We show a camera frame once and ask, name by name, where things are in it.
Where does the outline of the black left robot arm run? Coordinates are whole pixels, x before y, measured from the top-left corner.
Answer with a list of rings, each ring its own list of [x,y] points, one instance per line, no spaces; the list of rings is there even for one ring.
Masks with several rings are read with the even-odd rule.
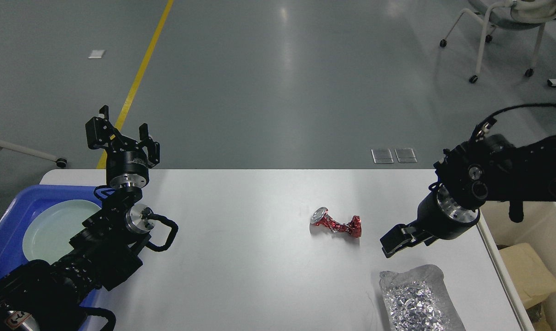
[[[85,132],[88,147],[107,154],[106,183],[93,191],[101,209],[69,240],[68,254],[54,263],[32,260],[0,279],[0,331],[77,331],[89,316],[104,318],[103,330],[112,331],[112,311],[82,302],[124,283],[143,265],[143,249],[166,251],[178,233],[176,222],[140,203],[148,171],[160,161],[148,125],[139,126],[139,140],[124,136],[104,105]]]

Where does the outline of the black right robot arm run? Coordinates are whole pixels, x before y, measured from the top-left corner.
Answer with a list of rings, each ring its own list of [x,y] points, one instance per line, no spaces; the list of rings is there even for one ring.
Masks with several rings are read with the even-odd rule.
[[[488,201],[509,203],[514,223],[524,219],[524,202],[556,202],[556,135],[516,147],[501,134],[489,134],[497,115],[518,108],[490,114],[467,141],[443,150],[434,163],[437,180],[419,203],[416,220],[397,224],[380,238],[386,258],[421,243],[459,237],[478,224]]]

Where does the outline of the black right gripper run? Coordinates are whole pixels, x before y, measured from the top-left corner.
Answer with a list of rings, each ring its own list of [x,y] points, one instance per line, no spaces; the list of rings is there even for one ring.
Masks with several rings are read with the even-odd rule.
[[[386,258],[421,243],[431,245],[435,240],[452,240],[478,224],[481,212],[460,206],[445,188],[431,191],[419,203],[417,218],[410,224],[397,224],[380,239]]]

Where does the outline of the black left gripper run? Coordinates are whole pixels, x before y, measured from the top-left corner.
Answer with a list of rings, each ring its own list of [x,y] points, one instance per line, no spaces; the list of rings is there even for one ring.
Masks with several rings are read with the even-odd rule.
[[[122,146],[120,132],[109,121],[109,107],[102,106],[98,116],[85,124],[86,142],[89,149],[105,149],[107,185],[119,189],[125,186],[144,188],[149,183],[148,168],[160,163],[160,143],[149,134],[148,124],[139,126],[139,150],[113,151]]]

